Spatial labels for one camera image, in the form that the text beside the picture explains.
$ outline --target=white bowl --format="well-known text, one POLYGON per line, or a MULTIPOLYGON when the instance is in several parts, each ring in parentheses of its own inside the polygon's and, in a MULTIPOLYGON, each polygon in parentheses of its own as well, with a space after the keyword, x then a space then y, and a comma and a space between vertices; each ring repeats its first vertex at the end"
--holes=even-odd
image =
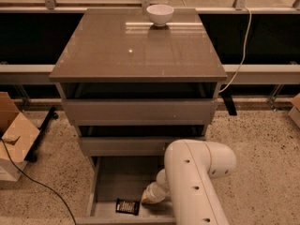
POLYGON ((147 8, 150 21, 155 26, 164 26, 173 16, 174 8, 169 5, 152 5, 147 8))

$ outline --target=power cord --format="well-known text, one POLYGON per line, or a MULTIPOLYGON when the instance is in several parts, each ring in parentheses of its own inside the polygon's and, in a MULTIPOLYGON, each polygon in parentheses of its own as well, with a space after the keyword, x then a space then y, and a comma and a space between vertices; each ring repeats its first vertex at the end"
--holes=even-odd
POLYGON ((246 57, 246 47, 247 47, 247 42, 248 42, 248 34, 249 34, 249 30, 250 30, 250 26, 251 26, 251 22, 252 22, 252 12, 249 10, 249 8, 245 7, 245 9, 248 11, 249 13, 249 21, 247 23, 247 31, 246 31, 246 34, 245 34, 245 39, 244 39, 244 45, 243 45, 243 57, 242 57, 242 61, 239 65, 239 67, 237 68, 237 70, 234 72, 231 80, 227 83, 227 85, 222 89, 222 90, 219 90, 219 93, 222 93, 224 92, 232 83, 233 83, 233 80, 235 79, 237 73, 239 72, 241 66, 244 64, 244 60, 245 60, 245 57, 246 57))
POLYGON ((73 214, 72 214, 70 208, 68 207, 68 205, 67 205, 66 201, 63 199, 63 197, 62 197, 58 192, 56 192, 54 189, 52 189, 51 187, 48 187, 47 185, 44 185, 44 184, 40 183, 39 181, 37 181, 37 180, 31 178, 31 177, 28 176, 25 172, 23 172, 20 168, 18 168, 18 166, 17 166, 17 165, 13 162, 13 160, 11 159, 11 156, 10 156, 10 154, 9 154, 9 151, 8 151, 8 148, 7 148, 6 143, 3 141, 2 138, 0 138, 0 140, 1 140, 2 144, 4 145, 6 151, 7 151, 8 158, 9 158, 10 162, 12 163, 12 165, 13 165, 13 166, 14 166, 21 174, 23 174, 25 177, 27 177, 29 180, 31 180, 32 182, 34 182, 34 183, 36 183, 36 184, 39 184, 39 185, 41 185, 41 186, 43 186, 43 187, 49 189, 49 190, 50 190, 51 192, 53 192, 58 198, 60 198, 60 200, 61 200, 61 201, 64 203, 64 205, 66 206, 66 208, 67 208, 69 214, 71 215, 74 224, 76 225, 75 217, 73 216, 73 214))

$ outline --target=black cable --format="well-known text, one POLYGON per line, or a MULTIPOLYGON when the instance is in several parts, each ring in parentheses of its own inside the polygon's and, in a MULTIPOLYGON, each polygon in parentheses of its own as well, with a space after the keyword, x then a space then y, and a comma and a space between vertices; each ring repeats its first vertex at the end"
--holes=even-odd
POLYGON ((54 189, 52 189, 51 187, 48 187, 47 185, 44 185, 44 184, 40 183, 39 181, 37 181, 37 180, 31 178, 31 177, 28 176, 25 172, 23 172, 23 171, 22 171, 22 170, 21 170, 21 169, 13 162, 13 160, 11 159, 10 154, 9 154, 9 151, 8 151, 8 148, 7 148, 7 146, 6 146, 6 143, 3 141, 2 138, 0 138, 0 140, 1 140, 2 144, 4 145, 6 151, 7 151, 8 158, 9 158, 9 160, 11 161, 12 165, 13 165, 18 171, 20 171, 21 174, 23 174, 25 177, 27 177, 29 180, 31 180, 32 182, 37 183, 37 184, 39 184, 39 185, 41 185, 41 186, 43 186, 43 187, 49 189, 49 190, 50 190, 51 192, 53 192, 58 198, 60 198, 60 200, 64 203, 64 205, 66 206, 68 212, 70 213, 70 215, 71 215, 71 217, 72 217, 72 219, 73 219, 73 221, 74 221, 74 224, 76 225, 75 217, 73 216, 71 210, 69 209, 69 207, 68 207, 66 201, 63 199, 63 197, 62 197, 57 191, 55 191, 54 189))

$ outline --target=drawer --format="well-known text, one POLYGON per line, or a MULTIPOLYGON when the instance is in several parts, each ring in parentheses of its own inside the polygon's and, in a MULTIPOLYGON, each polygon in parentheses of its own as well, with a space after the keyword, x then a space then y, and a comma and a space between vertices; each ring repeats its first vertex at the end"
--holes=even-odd
POLYGON ((210 124, 216 99, 194 100, 63 100, 75 126, 202 125, 210 124))
POLYGON ((84 138, 79 145, 82 153, 89 157, 100 156, 163 156, 166 147, 180 137, 162 138, 84 138))
POLYGON ((144 189, 162 168, 163 157, 98 157, 87 217, 77 218, 77 224, 175 225, 170 200, 140 204, 138 216, 115 212, 117 199, 140 201, 144 189))
POLYGON ((217 82, 61 82, 69 99, 213 98, 217 82))

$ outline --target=drawer front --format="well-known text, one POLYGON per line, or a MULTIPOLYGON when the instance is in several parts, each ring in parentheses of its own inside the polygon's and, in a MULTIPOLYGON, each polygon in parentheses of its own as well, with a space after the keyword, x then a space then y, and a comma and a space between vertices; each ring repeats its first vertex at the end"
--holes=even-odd
POLYGON ((79 145, 84 155, 101 156, 163 156, 167 146, 180 138, 83 138, 79 145))
POLYGON ((63 100, 75 126, 202 125, 210 124, 216 99, 203 100, 63 100))

